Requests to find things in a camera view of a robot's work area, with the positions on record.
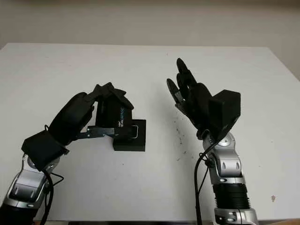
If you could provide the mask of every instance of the ribbed black cylinder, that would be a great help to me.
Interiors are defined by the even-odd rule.
[[[213,185],[217,207],[221,209],[250,209],[245,184]]]

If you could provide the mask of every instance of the black cable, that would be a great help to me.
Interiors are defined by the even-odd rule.
[[[42,217],[42,220],[41,220],[41,223],[40,225],[45,225],[46,223],[46,220],[48,218],[48,215],[49,215],[49,212],[50,212],[50,208],[51,208],[51,204],[52,204],[52,200],[53,200],[53,195],[54,195],[54,188],[53,188],[53,181],[51,179],[51,176],[50,174],[47,172],[46,169],[43,169],[42,172],[45,174],[48,182],[49,182],[49,193],[50,193],[50,196],[49,196],[49,202],[47,204],[46,202],[46,199],[47,199],[47,196],[48,194],[46,194],[46,199],[45,199],[45,212],[44,212],[44,215]]]
[[[53,173],[53,172],[52,172],[51,174],[60,178],[59,181],[57,181],[57,182],[55,182],[55,183],[53,184],[53,187],[54,187],[55,185],[61,183],[61,182],[64,180],[64,177],[61,176],[61,175],[59,175],[59,174],[57,174],[57,173]]]
[[[195,183],[195,196],[196,196],[196,217],[197,217],[197,225],[202,225],[202,218],[201,218],[201,210],[200,210],[200,201],[199,201],[199,194],[198,194],[198,177],[197,177],[197,173],[198,173],[198,167],[199,164],[201,162],[201,160],[203,160],[203,158],[206,156],[206,154],[213,149],[213,147],[218,144],[220,141],[216,141],[215,143],[211,144],[205,151],[203,154],[201,154],[196,162],[195,165],[195,170],[194,170],[194,183]]]
[[[203,177],[203,179],[202,179],[202,182],[201,182],[201,185],[200,185],[200,187],[199,187],[199,190],[198,190],[198,197],[199,197],[199,194],[200,194],[201,188],[202,188],[202,186],[203,186],[203,184],[204,184],[204,181],[205,181],[205,178],[206,178],[206,175],[207,175],[208,169],[209,169],[209,167],[207,167],[207,168],[206,168],[205,175],[204,175],[204,177]]]

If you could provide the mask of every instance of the white table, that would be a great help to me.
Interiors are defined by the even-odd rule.
[[[166,78],[175,80],[177,57],[213,94],[241,92],[232,133],[258,218],[299,218],[300,83],[269,49],[253,47],[6,45],[0,200],[21,167],[23,140],[50,124],[74,94],[112,82],[127,91],[133,117],[147,119],[146,152],[115,152],[110,138],[71,143],[55,169],[65,180],[55,187],[49,219],[195,220],[193,169],[203,149],[166,86]],[[203,219],[213,220],[210,179],[201,205]]]

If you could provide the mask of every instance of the robotic hand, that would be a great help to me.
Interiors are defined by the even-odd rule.
[[[207,87],[197,83],[181,59],[177,59],[177,86],[167,79],[175,106],[195,126],[197,137],[203,140],[194,173],[197,224],[202,224],[197,170],[204,157],[210,171],[210,181],[216,196],[215,219],[218,224],[257,225],[254,209],[250,208],[241,161],[235,152],[235,139],[230,129],[240,116],[240,93],[223,90],[212,96]]]
[[[53,182],[50,174],[69,151],[72,141],[82,138],[113,137],[115,150],[145,151],[145,120],[133,120],[133,106],[109,82],[96,85],[90,94],[81,92],[62,108],[50,126],[27,138],[22,150],[22,169],[13,180],[0,208],[0,221],[6,225],[31,225],[43,200],[45,224],[53,199]],[[80,133],[89,122],[97,105],[96,125]]]

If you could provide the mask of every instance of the white wall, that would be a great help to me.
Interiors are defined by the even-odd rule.
[[[267,46],[300,79],[300,1],[0,0],[7,42]]]

